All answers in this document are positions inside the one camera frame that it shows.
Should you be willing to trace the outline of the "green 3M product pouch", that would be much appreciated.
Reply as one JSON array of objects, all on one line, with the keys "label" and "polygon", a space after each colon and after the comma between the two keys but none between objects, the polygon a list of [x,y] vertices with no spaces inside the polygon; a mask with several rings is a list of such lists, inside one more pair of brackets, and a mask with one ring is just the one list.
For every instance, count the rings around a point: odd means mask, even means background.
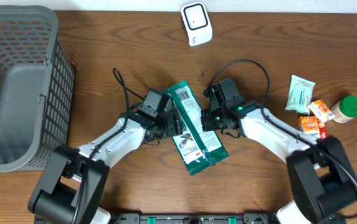
[{"label": "green 3M product pouch", "polygon": [[201,106],[189,83],[184,80],[164,90],[179,111],[183,133],[173,142],[191,176],[229,157],[218,135],[202,129]]}]

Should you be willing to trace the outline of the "light green wipes pack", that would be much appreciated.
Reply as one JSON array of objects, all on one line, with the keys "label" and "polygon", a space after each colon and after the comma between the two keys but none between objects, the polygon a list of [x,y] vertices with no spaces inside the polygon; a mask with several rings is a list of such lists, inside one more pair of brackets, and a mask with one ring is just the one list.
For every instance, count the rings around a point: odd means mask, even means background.
[{"label": "light green wipes pack", "polygon": [[314,86],[314,82],[292,75],[285,109],[309,115]]}]

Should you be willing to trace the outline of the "orange white small packet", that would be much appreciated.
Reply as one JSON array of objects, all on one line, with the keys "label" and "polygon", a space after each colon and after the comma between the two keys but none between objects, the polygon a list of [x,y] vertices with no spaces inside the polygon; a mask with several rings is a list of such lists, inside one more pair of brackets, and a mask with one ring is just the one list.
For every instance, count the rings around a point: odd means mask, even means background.
[{"label": "orange white small packet", "polygon": [[298,119],[301,132],[320,138],[320,129],[316,116],[301,116]]}]

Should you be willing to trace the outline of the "red Nescafe stick box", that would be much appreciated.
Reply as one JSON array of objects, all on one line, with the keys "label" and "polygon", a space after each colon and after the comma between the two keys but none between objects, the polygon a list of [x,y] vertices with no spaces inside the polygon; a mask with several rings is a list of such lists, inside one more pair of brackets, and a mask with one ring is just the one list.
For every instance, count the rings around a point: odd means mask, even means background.
[{"label": "red Nescafe stick box", "polygon": [[318,128],[320,132],[320,139],[326,139],[328,136],[326,124],[320,120],[318,120]]}]

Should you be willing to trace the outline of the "green lid white jar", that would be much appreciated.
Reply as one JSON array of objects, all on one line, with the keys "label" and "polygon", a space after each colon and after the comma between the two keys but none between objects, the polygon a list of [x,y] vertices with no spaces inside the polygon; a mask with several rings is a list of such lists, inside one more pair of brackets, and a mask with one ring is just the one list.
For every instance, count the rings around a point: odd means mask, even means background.
[{"label": "green lid white jar", "polygon": [[331,107],[337,123],[347,123],[357,117],[357,96],[346,96]]}]

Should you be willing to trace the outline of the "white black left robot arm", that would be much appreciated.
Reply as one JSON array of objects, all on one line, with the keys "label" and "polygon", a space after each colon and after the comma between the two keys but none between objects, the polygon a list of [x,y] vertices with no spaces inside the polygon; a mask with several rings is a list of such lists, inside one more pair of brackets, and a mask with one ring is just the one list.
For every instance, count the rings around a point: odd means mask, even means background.
[{"label": "white black left robot arm", "polygon": [[109,223],[100,207],[110,169],[135,149],[182,134],[172,96],[152,88],[127,103],[116,124],[95,140],[54,149],[30,199],[28,210],[45,223]]}]

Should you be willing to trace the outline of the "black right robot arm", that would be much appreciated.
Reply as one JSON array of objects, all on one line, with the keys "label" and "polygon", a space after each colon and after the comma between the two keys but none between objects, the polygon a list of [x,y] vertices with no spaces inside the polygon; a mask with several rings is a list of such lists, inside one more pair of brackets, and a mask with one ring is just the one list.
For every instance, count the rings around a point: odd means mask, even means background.
[{"label": "black right robot arm", "polygon": [[236,88],[204,90],[210,107],[201,112],[205,131],[247,137],[287,165],[293,200],[275,214],[277,223],[326,223],[357,202],[357,178],[342,143],[329,136],[308,136],[277,119],[262,103],[246,102]]}]

